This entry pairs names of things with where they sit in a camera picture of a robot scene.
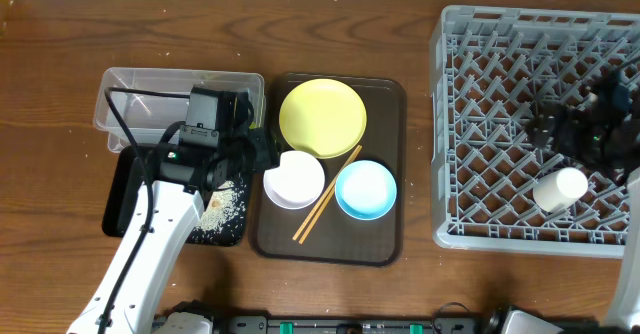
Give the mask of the white pink rice bowl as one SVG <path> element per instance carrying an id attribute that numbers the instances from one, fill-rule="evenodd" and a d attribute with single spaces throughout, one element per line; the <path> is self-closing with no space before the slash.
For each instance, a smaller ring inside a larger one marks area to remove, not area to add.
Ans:
<path id="1" fill-rule="evenodd" d="M 324 191 L 325 172 L 318 159 L 303 151 L 286 151 L 280 164 L 264 172 L 263 187 L 272 203 L 298 210 L 314 203 Z"/>

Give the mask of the small white cup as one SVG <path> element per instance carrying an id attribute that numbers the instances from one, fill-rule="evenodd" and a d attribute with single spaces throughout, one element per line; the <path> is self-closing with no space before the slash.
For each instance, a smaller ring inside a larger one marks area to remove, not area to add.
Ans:
<path id="1" fill-rule="evenodd" d="M 542 177 L 533 188 L 535 203 L 546 212 L 567 209 L 580 199 L 588 189 L 586 175 L 567 167 Z"/>

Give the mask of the yellow plate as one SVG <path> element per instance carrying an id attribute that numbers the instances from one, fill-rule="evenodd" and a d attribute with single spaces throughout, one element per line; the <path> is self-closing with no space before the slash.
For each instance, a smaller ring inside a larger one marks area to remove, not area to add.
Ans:
<path id="1" fill-rule="evenodd" d="M 351 86 L 335 79 L 312 79 L 285 96 L 278 124 L 291 148 L 330 159 L 358 144 L 366 130 L 367 111 Z"/>

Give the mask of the blue bowl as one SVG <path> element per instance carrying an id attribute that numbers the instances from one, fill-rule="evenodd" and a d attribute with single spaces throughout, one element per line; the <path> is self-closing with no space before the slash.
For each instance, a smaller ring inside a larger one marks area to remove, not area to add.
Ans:
<path id="1" fill-rule="evenodd" d="M 391 171 L 371 160 L 349 164 L 337 177 L 335 198 L 350 217 L 373 221 L 385 216 L 395 205 L 398 189 Z"/>

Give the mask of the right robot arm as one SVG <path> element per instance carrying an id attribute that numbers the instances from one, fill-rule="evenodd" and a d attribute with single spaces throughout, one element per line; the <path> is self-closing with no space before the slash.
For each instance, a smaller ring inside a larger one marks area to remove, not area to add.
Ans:
<path id="1" fill-rule="evenodd" d="M 623 84 L 624 63 L 587 87 L 580 110 L 542 104 L 526 126 L 530 143 L 568 157 L 626 188 L 630 219 L 614 299 L 600 333 L 639 331 L 639 97 Z"/>

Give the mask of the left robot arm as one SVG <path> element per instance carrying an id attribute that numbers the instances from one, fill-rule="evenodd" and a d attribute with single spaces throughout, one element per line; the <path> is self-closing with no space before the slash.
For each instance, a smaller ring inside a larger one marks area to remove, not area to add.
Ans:
<path id="1" fill-rule="evenodd" d="M 275 142 L 254 126 L 245 92 L 195 86 L 183 121 L 167 127 L 143 152 L 112 99 L 107 104 L 126 135 L 142 184 L 122 241 L 72 333 L 148 333 L 177 257 L 213 193 L 235 177 L 279 164 Z"/>

